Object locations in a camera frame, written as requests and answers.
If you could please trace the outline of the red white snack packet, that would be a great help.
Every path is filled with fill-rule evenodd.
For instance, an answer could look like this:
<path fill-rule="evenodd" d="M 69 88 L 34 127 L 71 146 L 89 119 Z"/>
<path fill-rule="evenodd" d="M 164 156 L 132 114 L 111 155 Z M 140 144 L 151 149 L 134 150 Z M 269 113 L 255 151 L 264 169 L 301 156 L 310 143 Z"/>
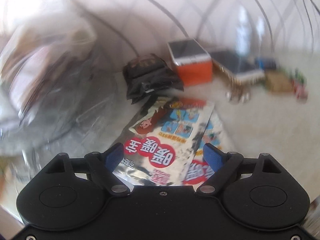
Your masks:
<path fill-rule="evenodd" d="M 183 181 L 183 185 L 192 186 L 194 190 L 209 179 L 222 165 L 222 161 L 218 160 L 212 169 L 205 161 L 203 156 L 203 148 L 206 143 L 210 143 L 222 152 L 235 151 L 235 146 L 227 133 L 223 122 L 218 113 L 213 110 L 204 135 L 201 139 L 199 148 L 197 149 L 193 161 Z"/>
<path fill-rule="evenodd" d="M 114 174 L 132 185 L 182 185 L 213 110 L 206 100 L 149 98 L 116 140 L 124 157 Z"/>

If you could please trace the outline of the black snack packet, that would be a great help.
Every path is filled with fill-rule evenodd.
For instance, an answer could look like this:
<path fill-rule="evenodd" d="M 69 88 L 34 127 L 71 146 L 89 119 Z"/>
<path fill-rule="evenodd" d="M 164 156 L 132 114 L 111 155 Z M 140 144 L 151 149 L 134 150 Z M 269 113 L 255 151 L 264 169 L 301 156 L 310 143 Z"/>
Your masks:
<path fill-rule="evenodd" d="M 132 104 L 162 90 L 183 90 L 180 77 L 155 54 L 129 61 L 123 67 L 123 77 L 127 84 L 126 98 L 131 100 Z"/>

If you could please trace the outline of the clear plastic bag of items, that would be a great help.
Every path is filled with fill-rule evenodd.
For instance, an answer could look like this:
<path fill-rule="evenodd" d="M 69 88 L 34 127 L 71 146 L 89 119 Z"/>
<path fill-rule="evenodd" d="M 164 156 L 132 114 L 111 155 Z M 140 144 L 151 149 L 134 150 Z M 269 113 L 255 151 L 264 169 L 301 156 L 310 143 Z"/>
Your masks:
<path fill-rule="evenodd" d="M 72 63 L 92 55 L 97 34 L 75 14 L 32 18 L 14 31 L 1 51 L 1 129 L 31 122 L 38 104 Z"/>

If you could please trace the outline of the glass fruit bowl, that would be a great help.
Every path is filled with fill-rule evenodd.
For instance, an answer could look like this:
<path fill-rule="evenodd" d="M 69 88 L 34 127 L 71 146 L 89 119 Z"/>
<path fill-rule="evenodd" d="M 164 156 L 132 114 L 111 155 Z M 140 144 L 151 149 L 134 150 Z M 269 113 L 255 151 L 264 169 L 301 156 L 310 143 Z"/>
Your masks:
<path fill-rule="evenodd" d="M 96 72 L 59 79 L 22 118 L 1 124 L 1 155 L 17 156 L 46 145 L 96 141 L 126 103 L 120 73 Z"/>

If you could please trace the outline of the key bunch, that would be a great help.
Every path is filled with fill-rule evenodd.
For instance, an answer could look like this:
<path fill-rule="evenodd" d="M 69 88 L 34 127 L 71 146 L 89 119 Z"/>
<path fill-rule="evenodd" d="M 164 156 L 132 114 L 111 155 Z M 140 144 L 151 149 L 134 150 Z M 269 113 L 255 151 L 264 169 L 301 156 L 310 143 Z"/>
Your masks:
<path fill-rule="evenodd" d="M 223 65 L 213 60 L 213 67 L 217 70 L 223 81 L 228 85 L 226 99 L 230 103 L 246 103 L 251 98 L 249 86 L 240 82 Z"/>

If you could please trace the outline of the dark flat box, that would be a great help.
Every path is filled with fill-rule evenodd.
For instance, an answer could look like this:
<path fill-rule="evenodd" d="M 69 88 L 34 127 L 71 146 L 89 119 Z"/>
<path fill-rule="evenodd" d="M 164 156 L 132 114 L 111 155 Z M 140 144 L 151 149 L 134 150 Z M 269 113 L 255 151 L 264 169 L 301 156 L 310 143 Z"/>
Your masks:
<path fill-rule="evenodd" d="M 254 83 L 265 78 L 265 73 L 246 57 L 231 50 L 210 52 L 213 63 L 235 83 Z"/>

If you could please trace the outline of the orange box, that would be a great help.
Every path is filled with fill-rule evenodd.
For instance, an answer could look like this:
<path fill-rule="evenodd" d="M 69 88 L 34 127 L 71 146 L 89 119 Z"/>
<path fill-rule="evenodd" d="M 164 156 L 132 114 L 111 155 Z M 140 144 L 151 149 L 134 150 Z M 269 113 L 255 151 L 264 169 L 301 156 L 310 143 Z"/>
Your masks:
<path fill-rule="evenodd" d="M 173 69 L 184 87 L 212 82 L 212 58 L 194 38 L 170 41 L 168 49 Z"/>

